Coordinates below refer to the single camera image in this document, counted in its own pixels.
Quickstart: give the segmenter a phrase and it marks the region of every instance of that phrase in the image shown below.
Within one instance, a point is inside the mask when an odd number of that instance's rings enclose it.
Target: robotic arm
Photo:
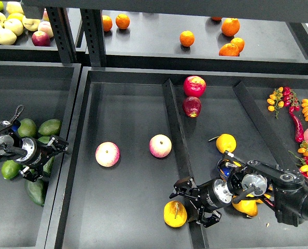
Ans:
[[[237,166],[227,157],[240,162],[242,166]],[[251,199],[261,199],[275,212],[279,223],[297,227],[308,220],[308,184],[297,167],[282,169],[278,165],[256,160],[244,163],[228,151],[217,167],[221,178],[199,186],[193,177],[180,179],[174,184],[175,190],[169,197],[180,195],[189,199],[198,211],[197,223],[209,227],[220,221],[221,213],[217,209],[229,206],[232,202]],[[268,199],[265,193],[273,196],[274,201]]]
[[[10,121],[0,120],[0,161],[14,160],[26,167],[20,171],[23,178],[35,182],[44,176],[43,167],[48,160],[67,151],[68,142],[61,137],[51,136],[48,144],[32,137],[19,137],[16,133],[21,111]]]

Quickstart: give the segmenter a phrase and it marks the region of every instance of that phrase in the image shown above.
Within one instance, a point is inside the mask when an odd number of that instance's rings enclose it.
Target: red chili pepper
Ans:
[[[304,129],[300,120],[293,114],[289,113],[293,122],[295,123],[295,140],[297,143],[301,143],[304,140]]]

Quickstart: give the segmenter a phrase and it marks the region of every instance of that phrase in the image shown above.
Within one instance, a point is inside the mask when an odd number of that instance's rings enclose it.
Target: lemon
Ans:
[[[22,14],[22,13],[12,13],[12,14],[10,14],[9,16],[8,16],[8,20],[9,19],[18,19],[19,21],[23,21],[23,17],[24,17],[24,15]]]
[[[216,140],[216,147],[221,153],[224,153],[226,150],[233,152],[236,149],[236,145],[236,139],[230,134],[222,134]]]

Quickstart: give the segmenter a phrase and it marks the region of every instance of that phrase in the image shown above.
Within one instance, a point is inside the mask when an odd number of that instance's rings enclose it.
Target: red apple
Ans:
[[[162,158],[166,157],[171,151],[171,141],[169,137],[158,134],[149,141],[149,151],[153,156]]]
[[[34,46],[40,46],[40,47],[50,46],[49,35],[43,31],[34,32],[32,35],[32,42]]]
[[[187,97],[183,101],[183,110],[185,114],[191,118],[195,118],[200,114],[201,102],[197,97]]]
[[[206,82],[199,76],[189,76],[184,81],[183,89],[186,96],[199,98],[206,90]]]
[[[95,158],[101,166],[111,167],[119,159],[119,148],[112,142],[104,142],[97,147]]]

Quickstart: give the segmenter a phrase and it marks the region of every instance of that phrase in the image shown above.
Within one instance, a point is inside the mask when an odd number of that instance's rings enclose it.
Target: orange fruit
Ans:
[[[218,53],[219,56],[238,56],[239,48],[234,43],[223,45]]]
[[[179,40],[184,47],[190,47],[194,43],[194,34],[189,30],[183,31]]]
[[[234,36],[241,27],[237,18],[226,18],[222,24],[221,30],[225,36]]]
[[[116,25],[121,30],[126,30],[130,25],[130,18],[125,14],[119,14],[116,17]]]
[[[102,16],[102,26],[104,32],[109,32],[113,27],[113,21],[110,16]]]
[[[239,37],[232,39],[230,43],[234,43],[237,45],[237,47],[239,48],[239,53],[243,51],[245,46],[245,41]]]
[[[214,21],[221,21],[222,17],[211,17],[211,19]]]

